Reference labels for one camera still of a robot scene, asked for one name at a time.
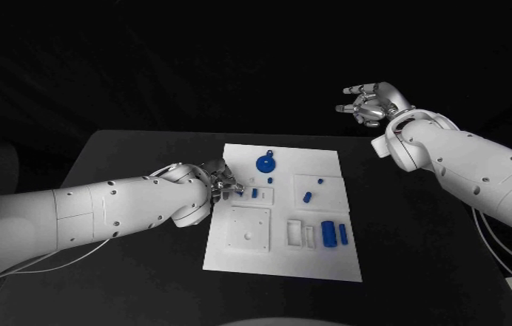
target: robotic hand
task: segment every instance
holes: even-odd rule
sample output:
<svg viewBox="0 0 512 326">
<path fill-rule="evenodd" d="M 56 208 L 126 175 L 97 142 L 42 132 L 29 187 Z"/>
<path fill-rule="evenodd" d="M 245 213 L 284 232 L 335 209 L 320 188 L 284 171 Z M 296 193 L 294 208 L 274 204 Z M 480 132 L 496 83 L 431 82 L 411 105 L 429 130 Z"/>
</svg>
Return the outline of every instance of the robotic hand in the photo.
<svg viewBox="0 0 512 326">
<path fill-rule="evenodd" d="M 221 192 L 244 192 L 224 159 L 150 176 L 0 197 L 0 276 L 17 264 L 159 226 L 198 225 Z"/>
<path fill-rule="evenodd" d="M 354 104 L 336 106 L 359 124 L 378 127 L 387 118 L 385 134 L 372 140 L 379 157 L 391 155 L 410 172 L 427 169 L 443 189 L 480 212 L 512 226 L 512 150 L 459 130 L 442 114 L 416 109 L 387 82 L 343 89 L 356 94 Z"/>
</svg>

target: blue object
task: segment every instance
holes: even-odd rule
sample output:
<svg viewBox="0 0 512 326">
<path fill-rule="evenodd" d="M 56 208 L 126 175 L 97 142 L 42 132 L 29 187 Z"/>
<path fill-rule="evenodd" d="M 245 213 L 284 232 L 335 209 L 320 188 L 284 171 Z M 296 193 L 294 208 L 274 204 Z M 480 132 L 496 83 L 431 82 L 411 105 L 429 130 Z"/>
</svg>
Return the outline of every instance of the blue object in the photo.
<svg viewBox="0 0 512 326">
<path fill-rule="evenodd" d="M 323 245 L 326 247 L 336 247 L 336 229 L 332 221 L 322 221 L 322 236 L 323 236 Z"/>
<path fill-rule="evenodd" d="M 346 238 L 345 224 L 339 224 L 339 236 L 342 238 L 342 245 L 348 245 L 349 244 L 349 239 Z"/>
<path fill-rule="evenodd" d="M 305 200 L 305 203 L 309 203 L 309 201 L 312 200 L 312 192 L 310 191 L 306 193 L 303 200 Z"/>
<path fill-rule="evenodd" d="M 273 150 L 267 151 L 267 155 L 261 156 L 255 161 L 255 167 L 260 172 L 270 173 L 276 168 L 276 160 L 273 159 Z"/>
</svg>

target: black table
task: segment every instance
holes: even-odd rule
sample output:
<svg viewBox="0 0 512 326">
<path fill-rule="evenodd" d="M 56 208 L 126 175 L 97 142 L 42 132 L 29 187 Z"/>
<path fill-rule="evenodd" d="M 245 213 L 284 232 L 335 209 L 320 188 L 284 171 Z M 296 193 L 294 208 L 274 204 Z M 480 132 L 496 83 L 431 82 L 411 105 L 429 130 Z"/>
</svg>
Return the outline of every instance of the black table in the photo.
<svg viewBox="0 0 512 326">
<path fill-rule="evenodd" d="M 77 264 L 10 276 L 0 325 L 219 325 L 289 316 L 369 325 L 512 325 L 512 293 L 459 200 L 401 171 L 369 138 L 101 131 L 64 182 L 150 174 L 222 157 L 224 144 L 338 150 L 364 283 L 204 271 L 211 225 L 111 240 Z M 95 245 L 30 269 L 69 262 Z"/>
</svg>

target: blue oval piece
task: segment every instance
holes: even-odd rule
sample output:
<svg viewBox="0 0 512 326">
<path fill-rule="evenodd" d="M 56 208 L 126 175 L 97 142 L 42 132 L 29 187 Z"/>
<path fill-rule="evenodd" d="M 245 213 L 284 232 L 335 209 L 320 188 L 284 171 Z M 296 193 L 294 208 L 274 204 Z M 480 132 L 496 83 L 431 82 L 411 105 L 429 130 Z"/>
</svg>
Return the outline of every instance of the blue oval piece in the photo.
<svg viewBox="0 0 512 326">
<path fill-rule="evenodd" d="M 348 245 L 349 244 L 349 239 L 346 238 L 345 224 L 339 224 L 339 236 L 342 238 L 342 245 Z"/>
<path fill-rule="evenodd" d="M 309 203 L 309 201 L 312 200 L 312 192 L 310 191 L 306 193 L 303 200 L 305 200 L 305 203 Z"/>
<path fill-rule="evenodd" d="M 336 247 L 336 230 L 332 221 L 322 222 L 322 237 L 323 237 L 323 245 L 326 247 Z"/>
<path fill-rule="evenodd" d="M 276 160 L 273 159 L 273 150 L 267 151 L 267 155 L 261 156 L 255 161 L 255 167 L 260 172 L 270 173 L 276 168 Z"/>
</svg>

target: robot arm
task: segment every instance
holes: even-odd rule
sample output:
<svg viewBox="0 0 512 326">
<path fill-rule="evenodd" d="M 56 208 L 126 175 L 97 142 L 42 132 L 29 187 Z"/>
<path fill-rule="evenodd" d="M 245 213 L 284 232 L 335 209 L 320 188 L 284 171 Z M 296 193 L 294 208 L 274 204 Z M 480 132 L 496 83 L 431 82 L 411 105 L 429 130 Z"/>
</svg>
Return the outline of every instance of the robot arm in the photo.
<svg viewBox="0 0 512 326">
<path fill-rule="evenodd" d="M 459 130 L 446 116 L 416 109 L 388 83 L 343 89 L 359 94 L 354 105 L 336 106 L 354 113 L 365 126 L 391 120 L 385 134 L 372 140 L 379 157 L 391 155 L 410 172 L 427 169 L 443 189 L 479 211 L 512 226 L 512 150 Z"/>
<path fill-rule="evenodd" d="M 222 189 L 244 191 L 224 160 L 157 174 L 0 197 L 0 272 L 51 252 L 157 227 L 196 225 Z"/>
</svg>

